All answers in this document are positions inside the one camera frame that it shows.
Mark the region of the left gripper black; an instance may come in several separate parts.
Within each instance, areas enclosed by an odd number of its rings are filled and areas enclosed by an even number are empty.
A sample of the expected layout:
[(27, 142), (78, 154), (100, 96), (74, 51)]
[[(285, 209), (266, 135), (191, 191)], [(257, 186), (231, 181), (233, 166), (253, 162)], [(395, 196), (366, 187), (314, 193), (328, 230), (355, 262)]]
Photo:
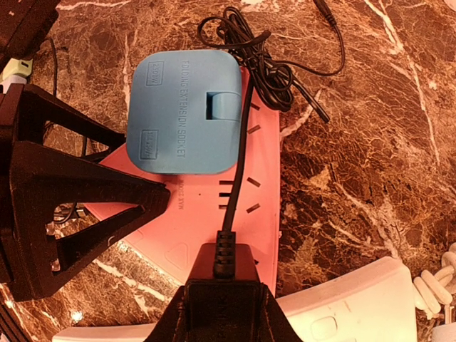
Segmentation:
[[(28, 60), (58, 18), (59, 0), (1, 0), (1, 63)], [(125, 136), (101, 125), (37, 85), (13, 84), (1, 95), (1, 147), (17, 141), (41, 145), (50, 121), (115, 150)]]

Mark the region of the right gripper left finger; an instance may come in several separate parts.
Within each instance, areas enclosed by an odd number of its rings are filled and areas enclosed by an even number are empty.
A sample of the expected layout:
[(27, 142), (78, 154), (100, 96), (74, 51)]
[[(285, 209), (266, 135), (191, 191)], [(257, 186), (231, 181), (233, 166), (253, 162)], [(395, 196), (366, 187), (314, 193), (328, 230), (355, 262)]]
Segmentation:
[(186, 289), (180, 286), (162, 317), (147, 337), (147, 342), (189, 341), (190, 307)]

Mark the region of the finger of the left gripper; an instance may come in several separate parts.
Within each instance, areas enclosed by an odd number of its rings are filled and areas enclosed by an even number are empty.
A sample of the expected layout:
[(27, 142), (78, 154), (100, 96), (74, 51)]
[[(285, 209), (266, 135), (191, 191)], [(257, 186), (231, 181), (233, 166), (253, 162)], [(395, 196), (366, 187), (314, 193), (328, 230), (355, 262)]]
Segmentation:
[[(167, 209), (160, 182), (30, 141), (18, 141), (1, 166), (1, 282), (16, 298), (46, 298), (96, 257)], [(88, 205), (124, 209), (57, 237), (58, 225), (85, 219)]]

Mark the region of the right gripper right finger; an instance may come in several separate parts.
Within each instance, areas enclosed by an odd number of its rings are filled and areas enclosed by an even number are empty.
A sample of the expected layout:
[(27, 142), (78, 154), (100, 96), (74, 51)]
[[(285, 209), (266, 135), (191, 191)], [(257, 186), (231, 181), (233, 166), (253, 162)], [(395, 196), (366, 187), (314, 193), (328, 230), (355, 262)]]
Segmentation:
[(265, 284), (261, 284), (259, 340), (262, 342), (302, 342)]

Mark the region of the black plug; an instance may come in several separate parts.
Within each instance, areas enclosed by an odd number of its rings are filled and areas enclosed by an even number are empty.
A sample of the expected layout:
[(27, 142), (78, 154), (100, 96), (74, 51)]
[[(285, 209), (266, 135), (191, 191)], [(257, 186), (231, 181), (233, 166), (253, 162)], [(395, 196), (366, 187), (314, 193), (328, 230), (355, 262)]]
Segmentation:
[(203, 244), (185, 284), (187, 341), (254, 341), (261, 282), (251, 248), (237, 244), (233, 276), (214, 272), (216, 245)]

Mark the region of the pink triangular power hub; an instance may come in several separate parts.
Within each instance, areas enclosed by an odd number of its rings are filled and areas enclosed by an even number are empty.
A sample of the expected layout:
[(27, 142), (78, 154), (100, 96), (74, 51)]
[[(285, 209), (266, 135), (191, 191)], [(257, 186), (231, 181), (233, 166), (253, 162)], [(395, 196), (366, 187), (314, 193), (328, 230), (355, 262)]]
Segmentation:
[[(155, 182), (170, 191), (167, 210), (123, 243), (180, 283), (186, 282), (200, 247), (222, 228), (236, 169), (215, 175), (159, 175), (130, 161), (125, 146), (102, 165)], [(233, 230), (248, 244), (262, 283), (276, 288), (280, 217), (279, 114), (252, 96), (247, 153)]]

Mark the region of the white multicolour power strip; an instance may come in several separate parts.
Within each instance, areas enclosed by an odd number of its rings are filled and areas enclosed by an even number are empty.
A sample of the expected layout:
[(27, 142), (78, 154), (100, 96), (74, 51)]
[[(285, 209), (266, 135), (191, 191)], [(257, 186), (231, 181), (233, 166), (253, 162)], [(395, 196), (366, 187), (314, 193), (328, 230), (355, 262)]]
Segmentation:
[(385, 256), (277, 299), (302, 341), (416, 341), (409, 269)]

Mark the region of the green USB charger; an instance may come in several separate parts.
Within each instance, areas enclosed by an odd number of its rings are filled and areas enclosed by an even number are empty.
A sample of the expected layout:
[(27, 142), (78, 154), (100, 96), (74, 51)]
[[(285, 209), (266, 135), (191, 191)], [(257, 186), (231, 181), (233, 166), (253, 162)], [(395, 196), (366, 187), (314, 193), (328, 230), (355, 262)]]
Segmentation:
[(12, 83), (26, 84), (27, 78), (32, 74), (33, 60), (18, 60), (12, 58), (1, 73), (3, 88)]

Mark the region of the blue power strip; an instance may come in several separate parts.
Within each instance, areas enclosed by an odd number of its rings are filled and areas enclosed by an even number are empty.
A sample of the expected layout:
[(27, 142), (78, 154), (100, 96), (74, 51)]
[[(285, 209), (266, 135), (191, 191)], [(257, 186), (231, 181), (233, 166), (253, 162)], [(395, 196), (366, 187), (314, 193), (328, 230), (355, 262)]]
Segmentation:
[(456, 323), (436, 326), (432, 330), (432, 342), (456, 342)]

